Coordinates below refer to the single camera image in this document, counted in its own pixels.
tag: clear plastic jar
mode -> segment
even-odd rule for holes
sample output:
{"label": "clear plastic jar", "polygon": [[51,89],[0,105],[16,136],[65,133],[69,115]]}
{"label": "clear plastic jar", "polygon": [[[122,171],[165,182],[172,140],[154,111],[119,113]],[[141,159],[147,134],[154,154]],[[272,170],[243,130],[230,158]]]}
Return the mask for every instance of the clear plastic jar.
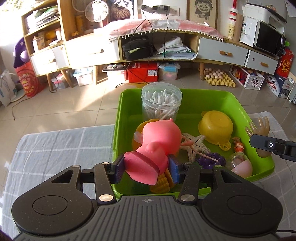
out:
{"label": "clear plastic jar", "polygon": [[177,113],[182,101],[182,92],[174,85],[153,82],[142,89],[143,119],[176,120]]}

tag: green plastic tray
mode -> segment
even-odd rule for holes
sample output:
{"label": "green plastic tray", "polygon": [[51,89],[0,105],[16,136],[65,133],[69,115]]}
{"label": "green plastic tray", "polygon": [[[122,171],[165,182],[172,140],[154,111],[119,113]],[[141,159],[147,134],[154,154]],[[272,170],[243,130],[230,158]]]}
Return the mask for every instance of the green plastic tray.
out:
{"label": "green plastic tray", "polygon": [[[240,137],[245,145],[244,152],[253,165],[253,175],[248,177],[249,181],[257,181],[270,175],[274,171],[274,162],[271,157],[260,158],[256,149],[249,143],[249,136],[245,132],[245,126],[249,126],[251,119],[243,109],[235,96],[227,91],[181,89],[183,93],[182,103],[177,115],[176,124],[181,132],[188,132],[198,136],[198,123],[201,120],[201,112],[204,110],[218,110],[227,114],[233,122],[234,130],[232,137]],[[141,89],[127,89],[121,93],[117,112],[117,121],[113,140],[113,160],[120,153],[132,151],[133,134],[143,122]],[[204,141],[204,144],[212,151],[218,152],[226,159],[234,152],[222,151],[217,145]],[[176,185],[167,195],[179,195],[181,184]],[[122,195],[152,195],[148,185],[140,184],[132,180],[127,173],[124,173],[121,182],[112,185],[117,198]],[[199,189],[199,195],[204,196],[210,193],[210,188]]]}

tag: cabinet leg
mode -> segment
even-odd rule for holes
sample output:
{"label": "cabinet leg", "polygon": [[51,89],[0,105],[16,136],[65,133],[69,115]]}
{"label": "cabinet leg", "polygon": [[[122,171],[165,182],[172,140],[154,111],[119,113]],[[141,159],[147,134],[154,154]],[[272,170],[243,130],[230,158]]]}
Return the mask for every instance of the cabinet leg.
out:
{"label": "cabinet leg", "polygon": [[53,91],[54,88],[53,88],[53,86],[52,86],[52,79],[50,78],[50,75],[47,74],[47,75],[46,75],[46,78],[47,78],[47,82],[48,82],[48,85],[49,85],[49,90],[50,90],[50,91]]}
{"label": "cabinet leg", "polygon": [[205,70],[205,64],[204,63],[200,63],[200,79],[201,80],[204,80],[205,79],[204,70]]}
{"label": "cabinet leg", "polygon": [[97,65],[94,66],[94,76],[93,76],[93,78],[94,78],[94,84],[95,85],[98,83],[98,68],[99,68],[99,66],[97,66]]}
{"label": "cabinet leg", "polygon": [[63,74],[65,80],[67,81],[68,85],[73,88],[73,84],[72,84],[72,81],[70,80],[67,72],[65,70],[61,70],[61,73]]}

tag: paper stack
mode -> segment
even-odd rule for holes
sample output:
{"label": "paper stack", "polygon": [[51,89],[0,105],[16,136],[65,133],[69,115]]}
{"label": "paper stack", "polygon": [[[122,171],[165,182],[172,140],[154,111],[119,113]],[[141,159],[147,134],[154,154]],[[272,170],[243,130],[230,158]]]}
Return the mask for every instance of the paper stack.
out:
{"label": "paper stack", "polygon": [[171,59],[193,60],[197,54],[190,48],[183,45],[182,40],[178,36],[171,36],[165,43],[155,44],[156,56],[169,57]]}
{"label": "paper stack", "polygon": [[28,32],[32,32],[57,19],[59,19],[59,10],[57,6],[53,6],[33,11],[33,13],[25,19],[25,24]]}

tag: microwave oven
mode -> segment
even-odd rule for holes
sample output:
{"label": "microwave oven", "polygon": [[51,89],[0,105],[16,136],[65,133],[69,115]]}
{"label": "microwave oven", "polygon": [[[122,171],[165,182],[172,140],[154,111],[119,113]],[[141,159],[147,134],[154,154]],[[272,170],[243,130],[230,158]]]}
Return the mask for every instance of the microwave oven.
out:
{"label": "microwave oven", "polygon": [[244,17],[240,42],[281,58],[286,38],[272,26],[254,18]]}

